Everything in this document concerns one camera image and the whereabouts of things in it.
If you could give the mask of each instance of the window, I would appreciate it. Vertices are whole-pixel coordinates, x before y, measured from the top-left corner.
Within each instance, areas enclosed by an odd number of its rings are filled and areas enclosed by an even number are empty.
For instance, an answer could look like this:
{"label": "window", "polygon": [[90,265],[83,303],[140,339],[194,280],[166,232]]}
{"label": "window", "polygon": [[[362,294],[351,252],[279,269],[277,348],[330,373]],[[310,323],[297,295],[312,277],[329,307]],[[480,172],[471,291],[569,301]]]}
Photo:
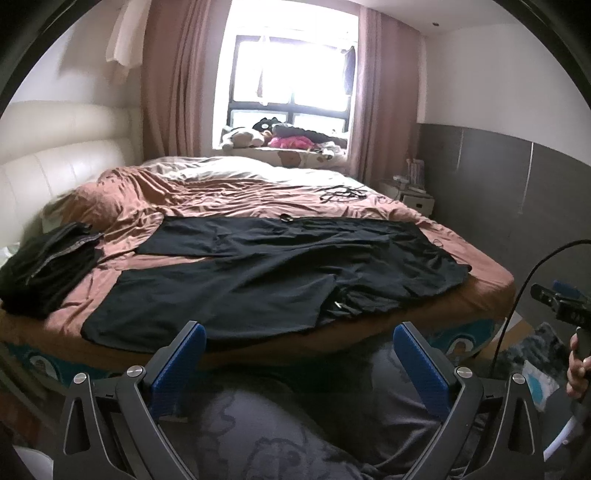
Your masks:
{"label": "window", "polygon": [[348,131],[345,53],[289,38],[237,35],[230,79],[228,125],[251,127],[261,118],[331,133]]}

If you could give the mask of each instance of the nightstand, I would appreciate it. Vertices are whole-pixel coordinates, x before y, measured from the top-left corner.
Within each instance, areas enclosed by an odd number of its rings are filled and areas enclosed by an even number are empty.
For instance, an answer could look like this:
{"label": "nightstand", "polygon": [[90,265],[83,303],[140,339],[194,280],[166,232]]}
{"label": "nightstand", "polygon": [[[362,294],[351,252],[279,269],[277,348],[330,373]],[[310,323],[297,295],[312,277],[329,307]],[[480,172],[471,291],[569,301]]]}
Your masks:
{"label": "nightstand", "polygon": [[428,193],[417,192],[408,186],[404,188],[395,180],[382,180],[379,182],[378,192],[392,200],[398,200],[410,208],[416,210],[425,217],[431,216],[435,199]]}

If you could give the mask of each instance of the hand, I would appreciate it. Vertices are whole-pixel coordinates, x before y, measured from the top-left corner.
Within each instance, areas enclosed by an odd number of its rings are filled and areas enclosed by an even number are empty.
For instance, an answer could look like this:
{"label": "hand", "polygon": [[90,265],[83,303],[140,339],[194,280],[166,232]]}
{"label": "hand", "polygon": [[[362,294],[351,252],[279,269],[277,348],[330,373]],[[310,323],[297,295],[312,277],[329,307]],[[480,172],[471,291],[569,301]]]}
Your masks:
{"label": "hand", "polygon": [[591,356],[583,361],[575,357],[574,351],[577,349],[576,334],[570,339],[570,349],[569,370],[566,372],[569,383],[566,385],[566,393],[568,393],[569,397],[579,399],[589,386],[588,380],[585,379],[585,373],[591,370]]}

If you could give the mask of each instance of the bed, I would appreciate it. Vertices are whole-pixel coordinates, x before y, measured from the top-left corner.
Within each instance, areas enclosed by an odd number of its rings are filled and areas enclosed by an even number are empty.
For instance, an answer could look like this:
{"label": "bed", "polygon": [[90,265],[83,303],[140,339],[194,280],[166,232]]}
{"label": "bed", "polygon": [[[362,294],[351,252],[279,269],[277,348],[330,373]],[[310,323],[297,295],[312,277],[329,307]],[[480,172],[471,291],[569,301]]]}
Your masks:
{"label": "bed", "polygon": [[[309,198],[319,190],[342,185],[361,189],[366,192],[366,198],[360,200],[359,216],[414,222],[432,243],[443,247],[458,262],[472,266],[464,285],[420,307],[333,322],[311,332],[207,352],[200,364],[203,369],[228,364],[289,364],[346,349],[362,339],[390,331],[406,320],[412,320],[423,332],[431,334],[432,344],[447,354],[465,356],[493,337],[514,297],[511,274],[459,235],[338,172],[274,167],[243,157],[163,158],[138,167],[142,161],[138,109],[68,102],[16,103],[0,119],[0,145],[0,224],[3,227],[0,247],[40,233],[39,213],[56,196],[104,170],[118,168],[117,171],[191,185],[191,188],[205,188],[221,181],[247,190],[251,185],[285,192],[300,189]],[[311,209],[291,211],[299,216],[335,215],[335,212],[348,215],[345,212],[354,210],[351,205],[337,210],[318,205],[314,201]],[[264,216],[264,209],[249,208],[247,215]],[[88,292],[78,307],[100,301]],[[39,322],[0,310],[0,340],[23,363],[40,368],[64,384],[69,384],[81,369],[104,377],[133,364],[145,364],[149,359],[147,354],[109,349],[84,340],[80,335],[82,323],[83,319],[75,315],[68,315],[64,321],[50,316]],[[465,343],[462,348],[456,348],[460,338],[467,339],[468,348]]]}

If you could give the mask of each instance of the plush toy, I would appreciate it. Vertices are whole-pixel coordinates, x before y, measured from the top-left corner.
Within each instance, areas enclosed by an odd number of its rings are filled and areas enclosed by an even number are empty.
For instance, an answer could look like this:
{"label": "plush toy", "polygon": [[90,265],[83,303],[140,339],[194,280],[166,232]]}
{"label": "plush toy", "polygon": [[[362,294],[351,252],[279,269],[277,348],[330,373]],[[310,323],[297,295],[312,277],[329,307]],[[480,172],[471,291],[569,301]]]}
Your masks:
{"label": "plush toy", "polygon": [[233,148],[261,147],[265,144],[265,137],[252,128],[240,127],[222,137],[222,150]]}
{"label": "plush toy", "polygon": [[269,142],[269,146],[273,148],[292,148],[295,150],[310,150],[316,145],[313,141],[306,137],[288,137],[288,138],[277,138]]}
{"label": "plush toy", "polygon": [[275,124],[280,124],[281,122],[277,119],[276,116],[274,116],[273,118],[271,118],[270,120],[265,117],[262,118],[260,121],[258,121],[257,123],[255,123],[252,127],[257,131],[257,132],[261,132],[263,133],[265,130],[269,130],[272,131],[273,130],[273,125]]}
{"label": "plush toy", "polygon": [[271,140],[273,140],[273,134],[270,130],[265,130],[262,133],[262,136],[265,137],[265,143],[263,143],[263,147],[266,147]]}

